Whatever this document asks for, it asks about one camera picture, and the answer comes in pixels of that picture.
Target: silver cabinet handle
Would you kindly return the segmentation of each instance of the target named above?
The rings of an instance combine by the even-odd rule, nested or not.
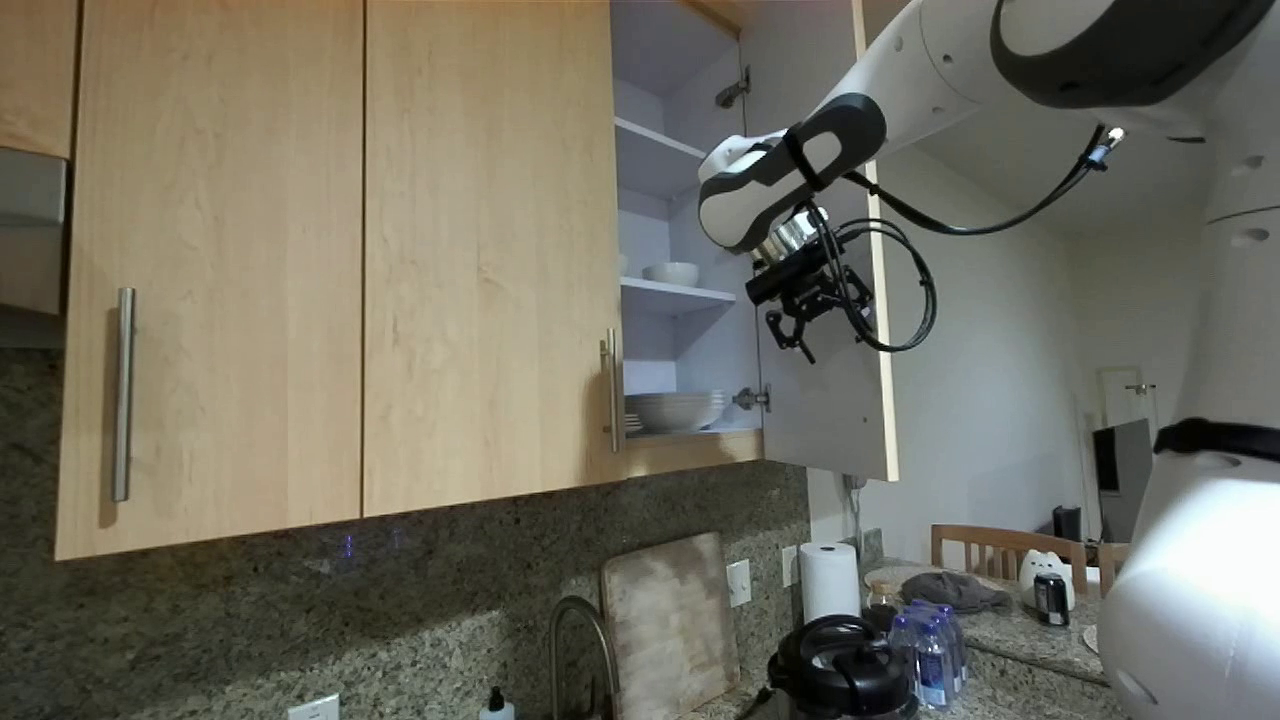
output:
[[[117,463],[113,463],[113,495],[128,502],[132,481],[132,339],[137,339],[137,287],[118,287],[117,300]]]
[[[608,450],[624,450],[624,367],[615,339],[601,339],[601,378],[603,378],[603,434]]]

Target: granite backsplash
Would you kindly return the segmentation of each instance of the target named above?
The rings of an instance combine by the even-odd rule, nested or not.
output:
[[[0,351],[0,718],[479,712],[500,684],[547,718],[563,593],[629,547],[719,531],[753,562],[748,684],[796,621],[780,547],[806,538],[805,473],[744,463],[346,530],[53,565],[60,351]]]

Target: wooden chair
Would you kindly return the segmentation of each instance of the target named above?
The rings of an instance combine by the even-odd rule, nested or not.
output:
[[[1109,595],[1109,587],[1116,586],[1124,562],[1129,562],[1129,544],[1086,544],[1094,556],[1094,587]]]
[[[942,544],[958,544],[965,573],[990,577],[990,579],[1019,579],[1026,554],[1057,554],[1073,565],[1077,593],[1086,587],[1085,579],[1085,544],[1064,538],[1040,531],[1010,531],[1010,530],[979,530],[979,525],[931,525],[931,565],[942,567]]]

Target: paper towel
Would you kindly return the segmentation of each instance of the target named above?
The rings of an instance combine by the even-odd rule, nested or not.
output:
[[[864,593],[851,544],[799,544],[805,623],[818,618],[859,618]]]

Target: cabinet shelf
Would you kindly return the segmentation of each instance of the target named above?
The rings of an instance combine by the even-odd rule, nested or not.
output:
[[[695,170],[702,162],[701,149],[630,126],[624,118],[611,119],[611,131],[620,189],[660,199],[689,195],[695,189]]]
[[[689,316],[689,311],[715,311],[727,306],[735,306],[730,293],[624,276],[624,307],[636,307],[642,316]]]

